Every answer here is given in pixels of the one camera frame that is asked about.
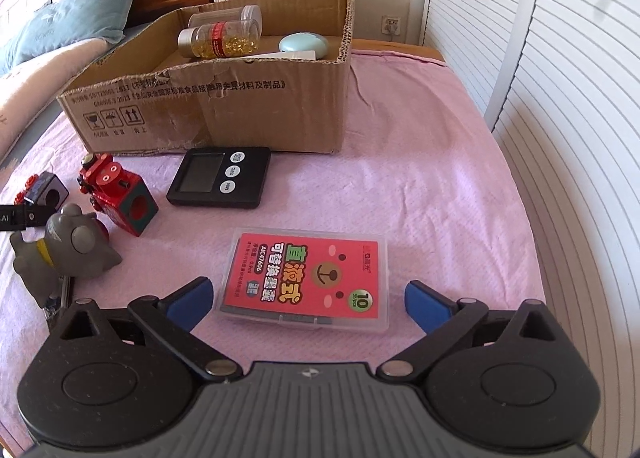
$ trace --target pink blanket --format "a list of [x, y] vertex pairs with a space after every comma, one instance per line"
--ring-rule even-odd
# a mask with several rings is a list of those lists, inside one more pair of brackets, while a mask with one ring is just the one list
[[[59, 117], [15, 170], [1, 202], [10, 203], [29, 175], [49, 170], [71, 190], [69, 200], [89, 211], [76, 184], [83, 155], [73, 128]], [[442, 63], [391, 52], [355, 54], [343, 151], [275, 154], [256, 210], [169, 204], [165, 194], [180, 159], [121, 160], [143, 176], [159, 213], [140, 238], [102, 218], [124, 261], [78, 283], [77, 297], [114, 308], [143, 294], [162, 297], [199, 275], [219, 287], [234, 228], [263, 226], [385, 235], [390, 328], [382, 335], [308, 331], [207, 315], [194, 334], [245, 368], [254, 360], [378, 366], [422, 335], [404, 311], [411, 279], [492, 308], [543, 298], [533, 237], [509, 168], [462, 83]], [[13, 272], [8, 234], [0, 244], [0, 431], [20, 452], [30, 438], [15, 391], [47, 328]]]

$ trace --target white louvered door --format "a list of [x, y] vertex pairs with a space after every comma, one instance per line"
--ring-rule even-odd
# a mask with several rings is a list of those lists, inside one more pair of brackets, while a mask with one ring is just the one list
[[424, 44], [441, 51], [484, 114], [519, 0], [429, 0]]
[[428, 0], [424, 43], [495, 124], [547, 304], [601, 388], [587, 446], [625, 458], [640, 448], [640, 0], [523, 1]]

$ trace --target red label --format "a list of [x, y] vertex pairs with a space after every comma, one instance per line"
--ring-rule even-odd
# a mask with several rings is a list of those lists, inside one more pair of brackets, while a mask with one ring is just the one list
[[213, 53], [217, 58], [225, 58], [225, 50], [222, 48], [222, 37], [225, 31], [225, 23], [218, 22], [211, 28], [211, 46], [213, 47]]
[[378, 317], [378, 243], [242, 234], [224, 304], [334, 318]]

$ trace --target black timer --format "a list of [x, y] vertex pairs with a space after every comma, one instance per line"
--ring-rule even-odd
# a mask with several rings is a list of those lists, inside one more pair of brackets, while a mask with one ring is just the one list
[[270, 159], [269, 148], [190, 149], [166, 199], [174, 205], [254, 209]]

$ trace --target gray elephant toy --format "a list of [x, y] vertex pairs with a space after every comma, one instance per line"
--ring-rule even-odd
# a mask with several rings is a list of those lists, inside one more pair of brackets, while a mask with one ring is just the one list
[[44, 238], [25, 242], [22, 233], [15, 232], [9, 240], [15, 272], [41, 308], [49, 297], [60, 296], [62, 276], [97, 278], [122, 261], [95, 212], [82, 214], [74, 203], [49, 218]]

